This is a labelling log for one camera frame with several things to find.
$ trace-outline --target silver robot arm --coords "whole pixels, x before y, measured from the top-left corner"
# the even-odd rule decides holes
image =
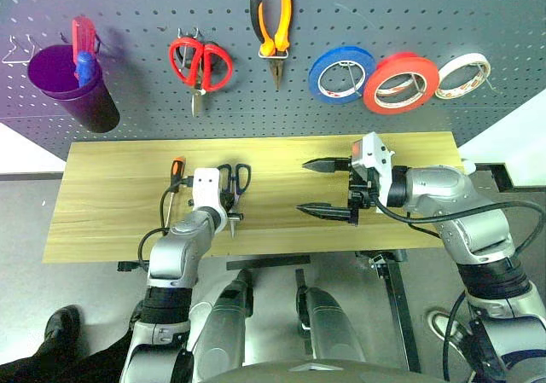
[[[387,213],[387,206],[395,206],[429,218],[492,204],[457,169],[392,168],[392,155],[375,133],[369,133],[352,145],[350,158],[308,161],[303,167],[313,171],[349,171],[347,207],[315,202],[297,208],[318,218],[358,225],[358,210],[374,205],[378,212]],[[466,287],[473,315],[473,351],[465,356],[471,366],[490,380],[520,381],[519,372],[509,370],[512,365],[526,373],[535,368],[533,377],[546,378],[546,310],[521,267],[502,210],[446,218],[434,225]]]
[[[121,383],[191,380],[193,358],[185,346],[192,288],[201,257],[228,219],[219,180],[216,168],[195,170],[193,211],[171,226],[150,253],[142,316],[133,329]]]
[[[409,169],[405,187],[403,209],[424,217],[492,203],[466,175],[446,166]],[[494,380],[523,381],[508,365],[519,361],[523,373],[537,362],[546,364],[546,309],[517,258],[504,213],[482,212],[434,226],[457,263],[473,313],[476,345],[468,361]],[[545,378],[544,372],[534,377]]]

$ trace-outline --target purple cup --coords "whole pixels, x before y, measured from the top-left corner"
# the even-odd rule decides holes
[[[119,112],[96,63],[95,75],[78,87],[72,45],[56,44],[41,50],[28,64],[28,78],[46,96],[58,101],[83,127],[105,133],[119,122]]]

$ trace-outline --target red tape roll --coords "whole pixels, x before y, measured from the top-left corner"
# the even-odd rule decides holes
[[[377,90],[389,78],[409,74],[424,81],[422,90],[401,102],[384,102],[377,96]],[[419,107],[430,99],[439,86],[438,69],[434,62],[411,52],[398,53],[387,57],[377,65],[364,89],[364,105],[374,113],[400,114]]]

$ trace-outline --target table surface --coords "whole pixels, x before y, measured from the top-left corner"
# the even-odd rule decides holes
[[[380,137],[395,151],[392,165],[462,168],[450,132]],[[362,210],[360,225],[354,227],[294,208],[312,201],[346,206],[346,172],[320,174],[301,165],[319,157],[349,156],[351,144],[360,138],[362,135],[75,142],[49,228],[44,262],[135,260],[142,236],[160,226],[160,197],[169,185],[172,159],[180,155],[187,158],[186,175],[197,167],[224,163],[247,163],[253,168],[252,183],[239,203],[245,219],[236,225],[234,239],[229,227],[214,238],[209,256],[441,247],[438,239],[375,209]],[[181,189],[172,219],[181,219],[189,211],[189,198],[191,189]],[[145,257],[155,236],[145,247]]]

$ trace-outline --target orange pliers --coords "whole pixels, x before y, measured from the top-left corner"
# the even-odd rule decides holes
[[[292,0],[281,0],[281,17],[274,41],[265,27],[262,0],[250,0],[250,20],[253,23],[253,29],[258,40],[262,43],[259,47],[258,56],[269,61],[270,71],[277,90],[281,86],[282,65],[288,57],[288,46],[290,46],[288,28],[291,19]]]

